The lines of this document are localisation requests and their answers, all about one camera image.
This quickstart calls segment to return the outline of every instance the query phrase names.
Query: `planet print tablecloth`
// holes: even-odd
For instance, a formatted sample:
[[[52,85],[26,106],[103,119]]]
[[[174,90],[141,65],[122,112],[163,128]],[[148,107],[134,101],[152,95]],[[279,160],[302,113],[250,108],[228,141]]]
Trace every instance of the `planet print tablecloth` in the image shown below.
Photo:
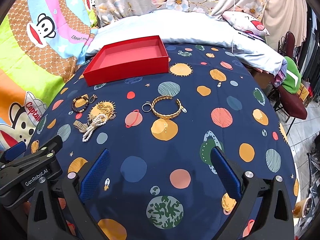
[[[63,148],[57,158],[65,176],[109,149],[110,166],[85,206],[112,240],[212,239],[236,204],[210,161],[214,146],[255,176],[282,176],[293,207],[297,192],[291,151],[278,117],[252,76],[223,48],[165,46],[170,67],[166,74],[88,87],[82,78],[85,64],[45,112],[27,153],[61,135]],[[73,98],[93,94],[98,98],[86,111],[72,112]],[[159,113],[177,111],[176,98],[186,113],[163,120],[152,111],[143,112],[142,105],[159,95],[174,99],[159,101]],[[83,143],[73,122],[86,123],[101,101],[114,108],[116,117]],[[243,236],[254,223],[260,201],[244,221],[248,226]],[[68,217],[68,205],[64,212]]]

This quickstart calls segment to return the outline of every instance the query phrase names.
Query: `metal bolt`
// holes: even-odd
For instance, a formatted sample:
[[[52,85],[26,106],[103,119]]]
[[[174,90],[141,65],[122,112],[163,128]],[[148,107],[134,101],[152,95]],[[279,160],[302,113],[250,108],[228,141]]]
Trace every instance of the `metal bolt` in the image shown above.
[[[70,172],[69,174],[68,174],[68,178],[69,179],[74,179],[76,177],[76,173],[75,172]]]
[[[282,177],[279,176],[279,175],[277,175],[277,176],[276,176],[276,180],[279,181],[279,182],[281,182],[281,181],[282,181]]]
[[[253,172],[252,172],[252,171],[246,171],[246,172],[245,172],[245,175],[246,175],[248,178],[252,178],[252,177],[253,177]]]
[[[39,179],[39,182],[40,182],[40,183],[44,183],[44,182],[45,182],[45,177],[41,177],[41,178]]]

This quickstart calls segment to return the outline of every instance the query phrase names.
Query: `gold cuff bangle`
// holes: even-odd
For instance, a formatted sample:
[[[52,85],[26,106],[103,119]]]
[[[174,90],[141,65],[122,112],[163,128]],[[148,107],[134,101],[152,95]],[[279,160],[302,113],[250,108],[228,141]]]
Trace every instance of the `gold cuff bangle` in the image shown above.
[[[163,100],[163,99],[172,99],[172,96],[159,96],[157,98],[155,98],[153,101],[152,101],[152,104],[151,104],[151,109],[152,109],[152,112],[155,114],[155,116],[159,117],[159,118],[162,118],[162,119],[172,119],[174,117],[177,117],[180,113],[181,113],[181,110],[184,109],[184,107],[182,106],[181,102],[179,99],[176,99],[176,102],[179,106],[179,109],[177,112],[173,113],[173,114],[160,114],[158,113],[154,107],[155,107],[155,104],[156,102],[160,101],[160,100]]]

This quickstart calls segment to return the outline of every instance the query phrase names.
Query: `open red box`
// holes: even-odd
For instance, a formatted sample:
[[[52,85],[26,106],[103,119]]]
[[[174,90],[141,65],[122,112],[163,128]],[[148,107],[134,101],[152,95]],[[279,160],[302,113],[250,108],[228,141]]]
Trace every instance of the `open red box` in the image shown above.
[[[93,86],[168,72],[169,57],[164,44],[159,36],[149,36],[103,46],[83,76],[88,86]]]

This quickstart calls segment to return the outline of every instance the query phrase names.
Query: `pearl necklace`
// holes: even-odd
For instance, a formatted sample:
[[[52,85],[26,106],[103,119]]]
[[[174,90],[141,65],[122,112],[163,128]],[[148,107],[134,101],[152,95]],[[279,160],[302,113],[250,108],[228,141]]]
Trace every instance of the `pearl necklace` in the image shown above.
[[[98,114],[93,120],[92,123],[90,124],[90,126],[87,128],[87,131],[85,132],[85,134],[82,136],[82,142],[87,142],[93,131],[99,127],[104,125],[107,122],[108,118],[106,117],[105,114]]]

